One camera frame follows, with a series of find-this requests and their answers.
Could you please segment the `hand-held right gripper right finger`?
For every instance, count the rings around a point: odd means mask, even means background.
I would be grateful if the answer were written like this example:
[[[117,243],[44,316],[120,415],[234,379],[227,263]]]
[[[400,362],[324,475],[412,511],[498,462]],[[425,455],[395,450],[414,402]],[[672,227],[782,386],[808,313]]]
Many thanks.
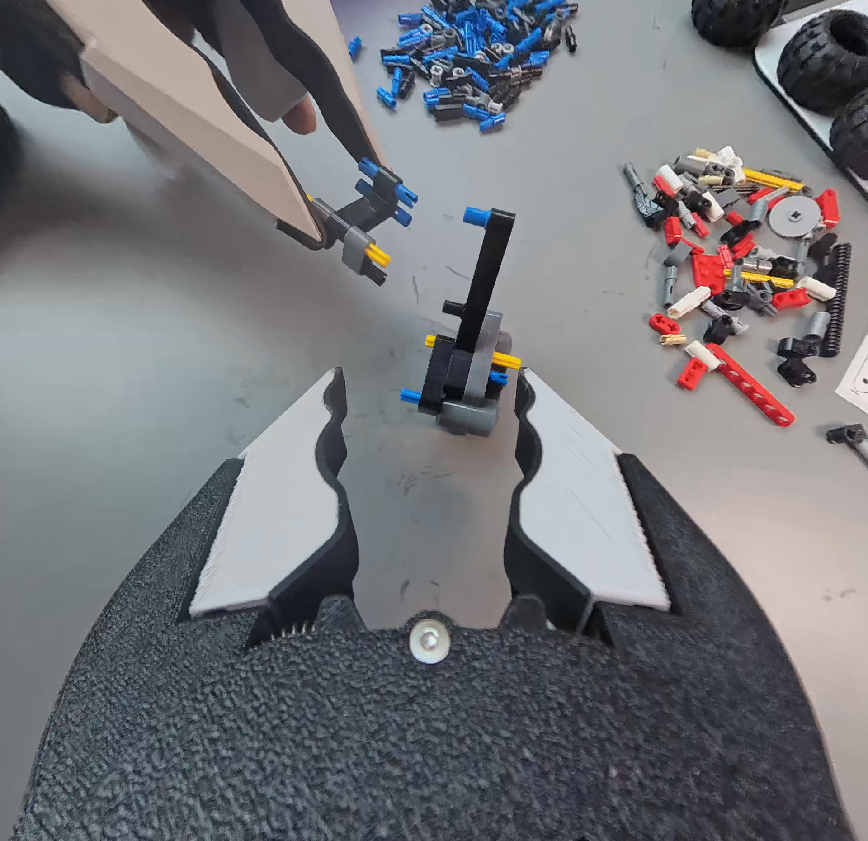
[[[565,632],[585,629],[598,603],[670,613],[622,451],[528,368],[515,414],[522,479],[504,548],[513,596],[537,598],[544,626]]]

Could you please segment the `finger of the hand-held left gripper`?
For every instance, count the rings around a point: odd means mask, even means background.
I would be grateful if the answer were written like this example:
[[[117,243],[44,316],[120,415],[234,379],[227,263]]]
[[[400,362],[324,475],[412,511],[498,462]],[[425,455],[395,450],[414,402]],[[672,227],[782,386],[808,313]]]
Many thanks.
[[[349,57],[331,0],[276,0],[268,42],[315,100],[332,134],[354,161],[385,165],[385,150]]]
[[[89,90],[168,152],[232,184],[310,249],[325,238],[298,180],[211,61],[144,0],[44,0],[81,47]]]

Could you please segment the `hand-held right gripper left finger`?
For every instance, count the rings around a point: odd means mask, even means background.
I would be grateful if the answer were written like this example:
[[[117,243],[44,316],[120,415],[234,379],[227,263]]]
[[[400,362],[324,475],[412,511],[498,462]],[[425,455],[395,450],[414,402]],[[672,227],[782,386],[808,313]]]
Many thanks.
[[[189,618],[254,611],[252,635],[311,631],[323,600],[353,598],[359,548],[339,480],[344,372],[329,369],[240,454]]]

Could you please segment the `small black blue brick assembly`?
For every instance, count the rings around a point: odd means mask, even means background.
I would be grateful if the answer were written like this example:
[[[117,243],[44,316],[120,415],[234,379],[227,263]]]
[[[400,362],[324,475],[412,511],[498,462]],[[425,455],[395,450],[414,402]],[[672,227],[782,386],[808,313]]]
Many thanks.
[[[343,244],[343,264],[354,273],[382,285],[391,258],[377,246],[371,230],[389,219],[408,227],[410,209],[418,203],[418,195],[389,168],[368,158],[360,160],[358,168],[363,174],[355,185],[358,199],[340,209],[312,196],[308,197],[308,203],[311,213],[320,223],[325,247],[340,241]]]

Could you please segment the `black grey lever brick assembly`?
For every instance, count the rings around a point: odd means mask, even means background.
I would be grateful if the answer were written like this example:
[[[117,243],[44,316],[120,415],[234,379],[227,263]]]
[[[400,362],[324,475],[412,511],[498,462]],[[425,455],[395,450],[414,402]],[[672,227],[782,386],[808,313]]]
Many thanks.
[[[443,313],[458,319],[458,331],[427,337],[430,355],[422,387],[401,390],[400,399],[433,416],[450,434],[487,437],[495,428],[508,373],[523,365],[502,328],[503,314],[490,308],[515,215],[469,206],[462,220],[483,228],[484,236],[467,298],[443,303]]]

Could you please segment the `grey desk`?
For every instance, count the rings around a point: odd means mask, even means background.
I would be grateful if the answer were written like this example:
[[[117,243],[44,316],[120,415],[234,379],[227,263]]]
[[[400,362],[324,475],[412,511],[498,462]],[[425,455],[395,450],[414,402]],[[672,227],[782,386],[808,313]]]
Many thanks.
[[[516,225],[493,305],[516,353],[635,453],[736,567],[813,702],[842,797],[866,795],[866,469],[827,444],[862,415],[835,395],[866,328],[866,206],[756,76],[695,36],[690,0],[577,0],[577,54],[483,137],[440,127],[416,91],[376,101],[381,47],[423,0],[333,0],[359,35],[361,92],[389,162],[420,196],[413,224],[376,229],[376,287],[309,253],[232,192],[169,175],[124,126],[55,111],[2,79],[27,161],[2,215],[2,837],[58,688],[103,605],[227,457],[329,368],[344,368],[341,480],[359,535],[357,603],[374,628],[437,609],[496,624],[514,458],[515,380],[489,439],[442,432],[398,399],[425,336],[466,294],[480,230]],[[755,321],[732,355],[796,415],[776,429],[719,378],[675,385],[657,345],[654,235],[621,173],[697,146],[835,186],[854,249],[845,347],[793,390],[774,369],[783,326]]]

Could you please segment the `person's left hand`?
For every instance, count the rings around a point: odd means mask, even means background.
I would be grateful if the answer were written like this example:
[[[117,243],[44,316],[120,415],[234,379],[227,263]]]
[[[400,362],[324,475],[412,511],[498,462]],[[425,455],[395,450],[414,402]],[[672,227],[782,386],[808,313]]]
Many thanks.
[[[304,95],[282,118],[292,132],[306,136],[317,129],[317,114],[309,95]]]

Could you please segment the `pile of blue black pins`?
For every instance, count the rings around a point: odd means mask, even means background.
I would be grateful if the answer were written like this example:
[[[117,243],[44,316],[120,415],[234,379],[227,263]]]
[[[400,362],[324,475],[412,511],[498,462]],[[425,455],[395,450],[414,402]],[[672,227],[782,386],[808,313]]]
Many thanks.
[[[495,135],[556,54],[574,56],[578,0],[385,0],[349,56],[387,119],[416,109],[441,127]]]

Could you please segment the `red perforated beam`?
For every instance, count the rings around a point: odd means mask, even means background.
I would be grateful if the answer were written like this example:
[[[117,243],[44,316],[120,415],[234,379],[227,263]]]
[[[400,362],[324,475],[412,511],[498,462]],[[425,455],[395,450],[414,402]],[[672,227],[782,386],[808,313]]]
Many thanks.
[[[735,362],[720,345],[708,344],[707,349],[719,362],[716,372],[768,421],[781,428],[790,428],[796,422],[796,416]]]

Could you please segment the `black connector with grey axle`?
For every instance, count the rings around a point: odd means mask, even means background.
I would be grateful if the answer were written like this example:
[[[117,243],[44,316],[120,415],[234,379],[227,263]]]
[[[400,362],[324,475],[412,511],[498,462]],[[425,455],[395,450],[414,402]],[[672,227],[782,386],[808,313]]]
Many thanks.
[[[830,444],[846,445],[867,466],[867,431],[862,423],[853,423],[826,432]]]

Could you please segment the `pile of mixed brick pieces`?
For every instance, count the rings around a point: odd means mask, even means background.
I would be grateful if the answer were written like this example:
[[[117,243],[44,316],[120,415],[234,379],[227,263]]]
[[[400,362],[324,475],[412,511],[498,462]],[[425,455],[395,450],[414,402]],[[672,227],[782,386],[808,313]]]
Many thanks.
[[[817,382],[811,362],[840,349],[851,247],[838,239],[840,200],[792,174],[744,167],[732,147],[696,148],[660,165],[645,180],[622,166],[640,221],[662,241],[660,308],[647,321],[660,346],[690,358],[678,384],[691,391],[716,369],[708,344],[745,336],[746,315],[773,320],[787,312],[803,330],[774,348],[776,371],[793,389]],[[805,239],[783,239],[767,224],[787,195],[813,198],[823,225]]]

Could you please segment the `white sticker sheet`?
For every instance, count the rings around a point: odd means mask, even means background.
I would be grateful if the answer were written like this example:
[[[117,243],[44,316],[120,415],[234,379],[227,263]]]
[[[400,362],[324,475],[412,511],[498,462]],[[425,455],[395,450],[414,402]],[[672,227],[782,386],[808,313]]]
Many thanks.
[[[864,336],[835,392],[867,414],[867,352],[868,336]]]

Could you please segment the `grey round disc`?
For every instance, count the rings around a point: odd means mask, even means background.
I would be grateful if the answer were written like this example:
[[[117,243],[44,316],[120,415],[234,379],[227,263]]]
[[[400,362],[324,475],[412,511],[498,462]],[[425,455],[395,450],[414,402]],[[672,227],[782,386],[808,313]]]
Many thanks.
[[[780,238],[805,239],[823,225],[823,217],[813,198],[787,195],[770,209],[767,224]]]

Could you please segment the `black toy tyre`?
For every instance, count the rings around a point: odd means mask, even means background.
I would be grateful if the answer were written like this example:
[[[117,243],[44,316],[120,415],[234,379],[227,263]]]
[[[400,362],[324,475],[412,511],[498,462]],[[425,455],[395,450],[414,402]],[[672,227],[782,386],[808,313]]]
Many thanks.
[[[785,94],[804,109],[829,115],[867,87],[867,17],[836,9],[804,23],[777,66]]]
[[[846,103],[833,119],[829,144],[839,167],[867,180],[867,89]]]
[[[694,29],[710,44],[753,46],[776,23],[788,0],[691,0]]]

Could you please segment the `white flat tray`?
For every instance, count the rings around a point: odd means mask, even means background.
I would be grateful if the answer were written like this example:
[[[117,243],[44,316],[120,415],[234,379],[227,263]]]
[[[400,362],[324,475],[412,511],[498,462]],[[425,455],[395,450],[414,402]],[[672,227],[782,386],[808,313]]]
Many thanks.
[[[842,169],[836,164],[834,159],[832,159],[832,152],[829,144],[830,127],[833,119],[835,119],[838,113],[840,113],[841,109],[836,113],[829,115],[823,115],[804,109],[785,94],[777,80],[777,66],[780,55],[785,45],[792,39],[799,28],[812,18],[827,11],[836,9],[853,10],[865,14],[867,17],[867,0],[847,0],[822,11],[815,11],[811,14],[806,14],[799,19],[780,23],[772,27],[769,32],[765,33],[765,35],[760,39],[759,44],[754,48],[753,62],[755,70],[765,81],[765,84],[770,87],[776,97],[787,106],[800,125],[809,132],[813,140],[819,143],[825,153],[830,157],[833,164],[845,174],[851,183],[859,190],[860,194],[866,198],[866,180],[860,179],[855,174],[852,174],[851,171]]]

